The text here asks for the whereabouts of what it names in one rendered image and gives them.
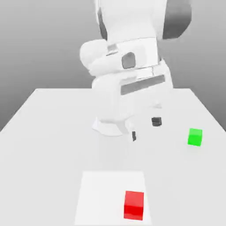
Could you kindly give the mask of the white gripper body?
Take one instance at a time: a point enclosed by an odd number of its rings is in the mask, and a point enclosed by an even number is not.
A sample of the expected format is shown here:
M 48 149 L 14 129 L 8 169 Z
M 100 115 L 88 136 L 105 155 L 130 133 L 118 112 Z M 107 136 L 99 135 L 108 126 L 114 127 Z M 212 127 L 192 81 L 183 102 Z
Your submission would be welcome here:
M 146 78 L 131 78 L 122 81 L 121 100 L 131 104 L 132 114 L 135 115 L 147 108 L 155 108 L 168 98 L 173 91 L 173 81 L 170 72 Z

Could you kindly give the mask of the small green cube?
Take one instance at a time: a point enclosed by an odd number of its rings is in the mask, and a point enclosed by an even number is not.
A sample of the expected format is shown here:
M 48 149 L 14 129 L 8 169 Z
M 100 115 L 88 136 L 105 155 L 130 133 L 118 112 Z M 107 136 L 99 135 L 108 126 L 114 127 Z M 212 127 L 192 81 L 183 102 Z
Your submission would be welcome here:
M 188 145 L 200 147 L 202 143 L 202 134 L 203 131 L 201 129 L 190 128 L 188 135 Z

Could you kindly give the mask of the small red cube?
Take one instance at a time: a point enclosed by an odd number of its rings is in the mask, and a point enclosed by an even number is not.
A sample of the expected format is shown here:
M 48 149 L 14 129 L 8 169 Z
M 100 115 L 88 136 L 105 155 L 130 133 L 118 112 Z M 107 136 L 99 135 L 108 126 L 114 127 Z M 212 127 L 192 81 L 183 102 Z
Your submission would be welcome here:
M 132 220 L 143 220 L 144 193 L 126 191 L 124 198 L 124 218 Z

